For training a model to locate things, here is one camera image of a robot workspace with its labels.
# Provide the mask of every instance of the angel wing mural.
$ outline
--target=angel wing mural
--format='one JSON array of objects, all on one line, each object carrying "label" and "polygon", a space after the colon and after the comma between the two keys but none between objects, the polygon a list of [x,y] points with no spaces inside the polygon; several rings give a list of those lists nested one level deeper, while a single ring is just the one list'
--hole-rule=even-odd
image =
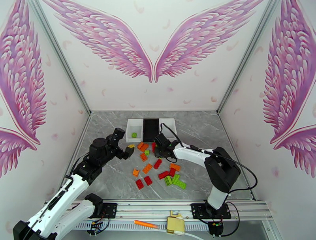
[{"label": "angel wing mural", "polygon": [[263,0],[232,0],[184,20],[174,31],[154,67],[132,29],[121,19],[69,0],[43,0],[61,25],[94,54],[131,77],[149,82],[176,77],[198,64],[249,22]]},{"label": "angel wing mural", "polygon": [[0,36],[0,95],[21,133],[0,127],[0,177],[17,167],[21,151],[40,144],[36,129],[45,123],[44,74],[34,24],[25,0],[16,0]]},{"label": "angel wing mural", "polygon": [[299,119],[316,81],[315,31],[296,0],[282,0],[269,46],[263,113],[275,135],[274,149],[291,150],[295,166],[315,177],[316,126],[290,132]]}]

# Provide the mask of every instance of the orange pen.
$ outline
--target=orange pen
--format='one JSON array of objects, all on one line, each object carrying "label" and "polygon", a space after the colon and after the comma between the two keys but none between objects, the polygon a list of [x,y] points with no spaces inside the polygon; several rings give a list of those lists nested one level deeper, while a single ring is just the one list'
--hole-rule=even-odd
[{"label": "orange pen", "polygon": [[135,220],[134,223],[137,224],[137,225],[144,226],[144,227],[160,229],[160,227],[158,225],[151,224],[151,223],[146,223],[146,222],[142,222],[142,221],[138,221],[138,220]]}]

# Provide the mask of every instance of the mounting plate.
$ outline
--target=mounting plate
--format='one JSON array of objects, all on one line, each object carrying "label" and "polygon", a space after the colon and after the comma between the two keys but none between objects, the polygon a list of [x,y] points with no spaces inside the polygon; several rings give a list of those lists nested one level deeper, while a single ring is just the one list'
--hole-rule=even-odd
[{"label": "mounting plate", "polygon": [[102,218],[102,216],[107,216],[109,218],[115,218],[116,209],[117,209],[117,203],[104,202],[100,215],[92,215],[90,218]]},{"label": "mounting plate", "polygon": [[223,204],[213,216],[206,211],[205,203],[192,203],[192,215],[194,219],[231,219],[230,211],[227,204]]}]

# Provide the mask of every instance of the gray marble floor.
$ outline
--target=gray marble floor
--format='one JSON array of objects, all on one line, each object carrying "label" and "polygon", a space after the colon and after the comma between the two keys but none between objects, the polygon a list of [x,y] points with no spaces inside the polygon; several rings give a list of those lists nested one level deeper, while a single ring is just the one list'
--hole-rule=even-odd
[{"label": "gray marble floor", "polygon": [[[227,136],[214,112],[181,111],[181,112],[94,112],[83,139],[78,156],[88,152],[89,146],[95,138],[106,137],[113,133],[115,127],[126,129],[129,118],[174,118],[179,138],[186,144],[193,144],[200,148],[223,147],[229,155],[235,158]],[[127,145],[125,138],[119,142],[121,148]],[[114,158],[103,168],[102,173],[89,188],[79,197],[84,198],[89,193],[95,193],[103,199],[206,199],[212,188],[206,169],[194,163],[179,159],[181,166],[181,180],[187,184],[185,190],[171,185],[166,186],[164,180],[158,179],[158,174],[169,169],[170,163],[163,160],[161,166],[148,173],[153,184],[139,190],[135,181],[146,175],[140,171],[139,177],[132,175],[134,168],[142,170],[148,163],[154,165],[157,158],[153,153],[145,162],[139,157],[141,152],[135,149],[128,160]],[[243,175],[240,175],[233,188],[246,188]],[[250,191],[232,193],[232,199],[251,199]]]}]

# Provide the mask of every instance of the white box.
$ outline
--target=white box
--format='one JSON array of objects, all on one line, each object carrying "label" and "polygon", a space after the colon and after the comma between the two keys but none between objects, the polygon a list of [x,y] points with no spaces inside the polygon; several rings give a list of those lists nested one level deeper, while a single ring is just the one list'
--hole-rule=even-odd
[{"label": "white box", "polygon": [[[159,131],[161,130],[160,124],[164,123],[169,128],[177,134],[177,130],[175,128],[175,119],[174,118],[159,118]],[[140,143],[143,141],[143,118],[130,118],[127,120],[127,127],[126,127],[126,142],[127,143]],[[136,133],[137,137],[132,138],[132,133]],[[165,137],[170,140],[171,142],[176,138],[173,134],[167,129],[166,127],[162,126],[162,133]]]}]

